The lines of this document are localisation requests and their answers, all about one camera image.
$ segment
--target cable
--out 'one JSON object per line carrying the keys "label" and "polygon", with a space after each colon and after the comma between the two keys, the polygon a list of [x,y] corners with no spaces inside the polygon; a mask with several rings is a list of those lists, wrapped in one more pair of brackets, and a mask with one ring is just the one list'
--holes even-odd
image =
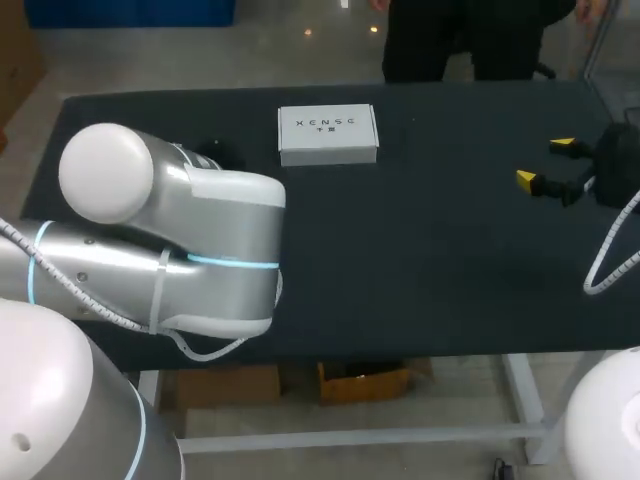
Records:
{"label": "cable", "polygon": [[[95,312],[100,317],[105,320],[118,325],[119,327],[126,328],[127,330],[131,330],[133,332],[141,332],[141,333],[150,333],[149,327],[144,325],[140,325],[122,315],[114,312],[113,310],[105,307],[100,302],[91,298],[87,293],[85,293],[81,288],[79,288],[75,283],[73,283],[69,277],[67,277],[64,273],[58,270],[51,262],[44,258],[40,250],[36,248],[31,241],[21,234],[18,230],[16,230],[10,223],[5,221],[0,217],[0,233],[5,236],[8,240],[14,243],[18,248],[20,248],[23,252],[25,252],[29,257],[33,258],[36,265],[38,265],[45,273],[47,273],[51,278],[53,278],[56,282],[58,282],[62,287],[73,295],[82,305]],[[276,299],[275,303],[278,303],[280,299],[280,295],[282,293],[282,274],[278,271],[278,286],[276,289]],[[178,332],[168,329],[168,328],[158,328],[158,334],[164,335],[166,337],[171,338],[178,348],[191,360],[196,362],[209,362],[215,360],[217,358],[226,355],[227,353],[235,350],[240,345],[242,345],[247,339],[239,338],[238,340],[230,343],[226,347],[209,354],[200,354],[196,353],[187,344],[185,339]]]}
{"label": "cable", "polygon": [[589,270],[589,273],[587,274],[587,278],[584,281],[584,291],[587,294],[597,295],[599,293],[604,292],[607,288],[609,288],[611,285],[617,282],[620,279],[620,277],[622,277],[625,273],[627,273],[629,270],[635,267],[638,264],[638,262],[640,262],[640,251],[638,251],[634,253],[631,257],[629,257],[629,259],[626,262],[624,262],[618,268],[616,268],[613,271],[613,273],[611,273],[602,282],[600,282],[596,286],[593,286],[593,280],[596,274],[598,273],[598,270],[600,269],[600,265],[602,265],[602,262],[604,261],[604,258],[606,257],[607,252],[609,251],[609,247],[611,246],[611,244],[613,243],[613,240],[618,234],[620,227],[622,227],[622,224],[625,222],[627,217],[633,212],[633,210],[636,208],[636,205],[638,205],[638,203],[640,203],[640,191],[636,193],[635,196],[629,201],[627,206],[622,209],[622,211],[618,215],[618,218],[616,218],[616,221],[613,222],[613,225],[611,225],[611,228],[609,229],[609,233],[607,233],[607,236],[604,239],[602,246],[600,247],[600,251],[596,256],[596,259],[593,261],[593,265],[591,265],[591,269]]}

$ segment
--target black table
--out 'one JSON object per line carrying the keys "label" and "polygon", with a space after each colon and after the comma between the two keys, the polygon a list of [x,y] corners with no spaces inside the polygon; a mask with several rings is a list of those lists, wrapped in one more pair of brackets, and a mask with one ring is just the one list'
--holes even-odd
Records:
{"label": "black table", "polygon": [[[333,103],[374,105],[377,165],[280,168],[278,107]],[[572,178],[584,165],[551,156],[549,140],[593,142],[608,121],[587,86],[561,82],[77,97],[64,104],[23,216],[85,223],[62,198],[57,166],[87,125],[121,123],[187,148],[220,139],[288,195],[273,326],[224,361],[617,349],[640,344],[640,272],[601,296],[582,292],[616,212],[592,199],[565,210],[515,182],[518,168]],[[639,220],[628,224],[607,273],[638,248]],[[80,325],[123,370],[195,366],[168,339]],[[224,345],[188,339],[200,352]]]}

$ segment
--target gray floor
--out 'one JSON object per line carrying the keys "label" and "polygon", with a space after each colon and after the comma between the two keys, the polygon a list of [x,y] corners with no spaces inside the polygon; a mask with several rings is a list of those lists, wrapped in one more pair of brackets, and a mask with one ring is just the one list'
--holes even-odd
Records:
{"label": "gray floor", "polygon": [[[229,29],[74,30],[39,33],[49,74],[6,128],[0,158],[0,215],[17,216],[64,98],[131,90],[238,88],[380,82],[385,18],[351,0],[239,0]],[[377,26],[373,33],[371,26]],[[312,31],[304,35],[306,29]],[[543,60],[570,76],[584,54],[571,20],[547,32]],[[468,58],[450,62],[447,78],[466,81]],[[545,401],[574,363],[574,354],[534,355]],[[418,381],[401,400],[318,407],[294,395],[276,406],[189,414],[189,436],[294,432],[329,428],[442,426],[507,421],[513,408],[489,357],[434,362],[437,382]],[[495,456],[520,465],[519,442],[371,446],[192,456],[188,478],[428,478],[486,480]],[[524,480],[570,479],[560,457],[522,467]]]}

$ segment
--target person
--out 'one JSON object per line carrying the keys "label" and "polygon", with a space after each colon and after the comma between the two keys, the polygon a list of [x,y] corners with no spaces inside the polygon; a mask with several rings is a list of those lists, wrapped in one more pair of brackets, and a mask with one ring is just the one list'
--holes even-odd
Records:
{"label": "person", "polygon": [[580,23],[597,0],[370,0],[389,10],[382,70],[387,83],[440,81],[463,44],[476,80],[528,80],[544,29],[575,11]]}

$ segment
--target person's hand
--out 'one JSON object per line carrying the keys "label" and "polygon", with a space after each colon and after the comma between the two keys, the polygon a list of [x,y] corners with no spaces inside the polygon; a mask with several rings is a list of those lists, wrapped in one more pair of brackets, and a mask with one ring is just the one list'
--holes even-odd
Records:
{"label": "person's hand", "polygon": [[371,6],[379,12],[386,12],[389,9],[391,0],[369,0]]}
{"label": "person's hand", "polygon": [[601,17],[606,8],[607,0],[577,0],[576,20],[582,25],[591,24],[597,17]]}

